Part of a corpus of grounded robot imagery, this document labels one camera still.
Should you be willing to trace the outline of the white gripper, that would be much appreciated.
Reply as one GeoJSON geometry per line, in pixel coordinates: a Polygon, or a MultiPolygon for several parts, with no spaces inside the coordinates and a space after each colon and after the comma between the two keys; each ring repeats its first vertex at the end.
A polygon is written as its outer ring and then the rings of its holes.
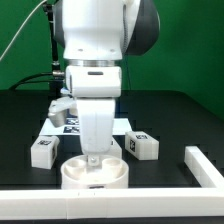
{"type": "Polygon", "coordinates": [[[110,149],[115,99],[121,95],[121,68],[66,68],[66,85],[76,101],[82,152],[88,165],[98,167],[100,156],[110,149]]]}

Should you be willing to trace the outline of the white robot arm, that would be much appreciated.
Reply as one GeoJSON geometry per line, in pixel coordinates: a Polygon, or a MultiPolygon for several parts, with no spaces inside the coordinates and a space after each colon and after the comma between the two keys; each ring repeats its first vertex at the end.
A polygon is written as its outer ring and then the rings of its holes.
{"type": "Polygon", "coordinates": [[[153,0],[59,0],[54,36],[64,47],[65,82],[76,105],[82,152],[96,166],[109,151],[125,54],[142,55],[157,41],[153,0]]]}

